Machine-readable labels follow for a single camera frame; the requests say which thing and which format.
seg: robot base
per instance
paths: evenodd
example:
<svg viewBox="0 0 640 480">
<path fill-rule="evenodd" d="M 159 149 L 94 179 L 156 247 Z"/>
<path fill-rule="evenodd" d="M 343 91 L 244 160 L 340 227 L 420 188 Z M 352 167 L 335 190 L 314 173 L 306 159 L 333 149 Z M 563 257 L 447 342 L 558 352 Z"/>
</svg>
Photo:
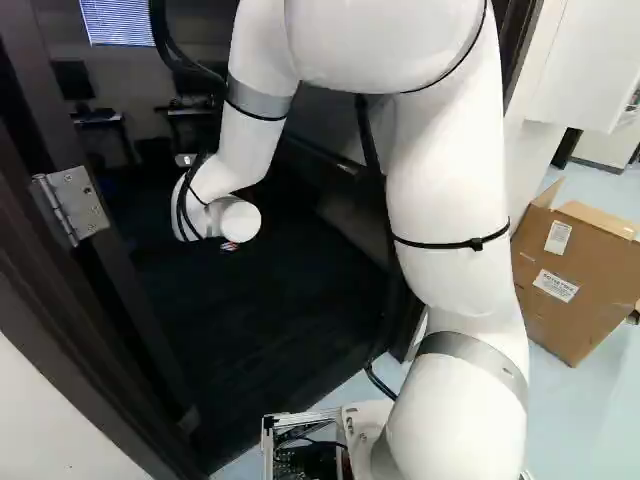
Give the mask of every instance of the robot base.
<svg viewBox="0 0 640 480">
<path fill-rule="evenodd" d="M 342 426 L 355 480 L 403 480 L 384 435 L 392 408 L 393 402 L 387 399 L 342 408 Z"/>
</svg>

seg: metal bracket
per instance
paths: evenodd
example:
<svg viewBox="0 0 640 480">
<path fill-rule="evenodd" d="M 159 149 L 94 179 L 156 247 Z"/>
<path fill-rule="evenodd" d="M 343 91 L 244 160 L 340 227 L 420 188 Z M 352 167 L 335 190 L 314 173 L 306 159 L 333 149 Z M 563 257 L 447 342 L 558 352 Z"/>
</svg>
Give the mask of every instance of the metal bracket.
<svg viewBox="0 0 640 480">
<path fill-rule="evenodd" d="M 54 228 L 54 236 L 64 246 L 75 248 L 80 240 L 110 227 L 98 193 L 83 166 L 34 175 L 31 191 L 47 223 Z"/>
</svg>

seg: black carpet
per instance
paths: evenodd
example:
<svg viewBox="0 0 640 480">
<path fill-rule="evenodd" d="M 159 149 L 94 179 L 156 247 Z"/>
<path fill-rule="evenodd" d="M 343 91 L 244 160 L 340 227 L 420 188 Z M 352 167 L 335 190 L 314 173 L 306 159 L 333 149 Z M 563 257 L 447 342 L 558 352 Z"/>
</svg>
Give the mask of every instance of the black carpet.
<svg viewBox="0 0 640 480">
<path fill-rule="evenodd" d="M 125 183 L 109 203 L 196 397 L 194 441 L 213 471 L 258 441 L 264 414 L 304 410 L 361 368 L 386 276 L 286 169 L 244 192 L 263 226 L 233 253 L 173 239 L 172 182 Z"/>
</svg>

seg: computer monitor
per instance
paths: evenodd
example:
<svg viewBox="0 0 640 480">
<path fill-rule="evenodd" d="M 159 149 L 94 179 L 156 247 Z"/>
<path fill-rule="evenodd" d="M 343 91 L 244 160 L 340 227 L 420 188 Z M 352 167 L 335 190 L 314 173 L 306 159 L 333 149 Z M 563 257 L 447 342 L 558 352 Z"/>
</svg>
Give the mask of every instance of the computer monitor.
<svg viewBox="0 0 640 480">
<path fill-rule="evenodd" d="M 56 60 L 51 62 L 51 66 L 65 100 L 82 101 L 96 97 L 83 61 Z"/>
<path fill-rule="evenodd" d="M 224 62 L 200 62 L 210 70 L 227 77 L 227 64 Z M 220 89 L 220 85 L 197 73 L 173 73 L 173 84 L 178 95 L 211 95 Z"/>
</svg>

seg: circuit board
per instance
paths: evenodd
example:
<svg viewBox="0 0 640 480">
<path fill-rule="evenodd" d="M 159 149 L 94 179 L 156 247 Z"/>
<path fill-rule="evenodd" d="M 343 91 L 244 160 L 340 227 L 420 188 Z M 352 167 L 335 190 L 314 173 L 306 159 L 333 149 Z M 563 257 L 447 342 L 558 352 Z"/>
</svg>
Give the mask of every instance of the circuit board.
<svg viewBox="0 0 640 480">
<path fill-rule="evenodd" d="M 322 443 L 278 449 L 273 476 L 275 480 L 350 480 L 351 475 L 345 471 L 345 466 L 349 470 L 349 461 L 346 456 L 344 459 L 339 448 Z"/>
</svg>

